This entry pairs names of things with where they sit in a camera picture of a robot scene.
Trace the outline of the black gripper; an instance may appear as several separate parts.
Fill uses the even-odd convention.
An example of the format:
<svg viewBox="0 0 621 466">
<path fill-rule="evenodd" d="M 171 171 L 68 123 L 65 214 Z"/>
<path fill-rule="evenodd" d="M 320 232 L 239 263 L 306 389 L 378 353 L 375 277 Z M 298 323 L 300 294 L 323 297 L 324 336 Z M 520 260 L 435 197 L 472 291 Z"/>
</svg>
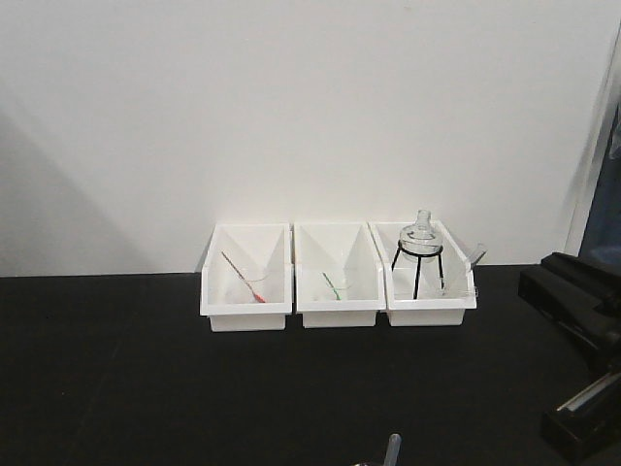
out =
<svg viewBox="0 0 621 466">
<path fill-rule="evenodd" d="M 520 273 L 518 295 L 577 348 L 592 381 L 542 415 L 542 438 L 565 458 L 620 440 L 620 271 L 553 252 Z"/>
</svg>

